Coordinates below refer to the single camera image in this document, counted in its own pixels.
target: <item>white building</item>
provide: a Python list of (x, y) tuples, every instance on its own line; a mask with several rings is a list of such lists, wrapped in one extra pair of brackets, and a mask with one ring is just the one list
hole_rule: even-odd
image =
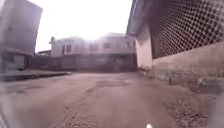
[(109, 34), (94, 41), (71, 37), (51, 44), (51, 57), (60, 58), (62, 69), (136, 69), (135, 41), (130, 36)]

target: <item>chain-link fence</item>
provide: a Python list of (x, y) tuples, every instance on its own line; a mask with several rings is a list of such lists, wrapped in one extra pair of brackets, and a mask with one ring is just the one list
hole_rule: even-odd
[(224, 0), (170, 0), (153, 33), (153, 58), (223, 41)]

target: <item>wall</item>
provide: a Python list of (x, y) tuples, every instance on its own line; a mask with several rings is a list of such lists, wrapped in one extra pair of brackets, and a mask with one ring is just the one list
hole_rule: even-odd
[(13, 0), (12, 4), (5, 30), (5, 49), (32, 55), (35, 51), (42, 9), (27, 0)]
[(224, 76), (224, 43), (153, 60), (154, 70), (182, 71), (197, 76)]
[(138, 68), (152, 68), (151, 38), (148, 25), (143, 25), (136, 37)]
[[(110, 48), (105, 48), (104, 45), (110, 43)], [(72, 45), (71, 53), (66, 55), (74, 54), (135, 54), (134, 39), (131, 37), (114, 37), (114, 38), (103, 38), (94, 42), (75, 40), (71, 41), (57, 41), (52, 44), (52, 57), (62, 56), (63, 45)], [(97, 45), (98, 49), (90, 50), (91, 45)]]
[(163, 1), (148, 23), (152, 70), (178, 77), (223, 76), (224, 1)]

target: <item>ground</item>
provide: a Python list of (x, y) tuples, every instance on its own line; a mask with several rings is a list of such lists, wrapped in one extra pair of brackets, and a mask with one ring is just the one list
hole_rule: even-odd
[(204, 127), (211, 98), (139, 73), (5, 82), (0, 96), (2, 122), (10, 128)]

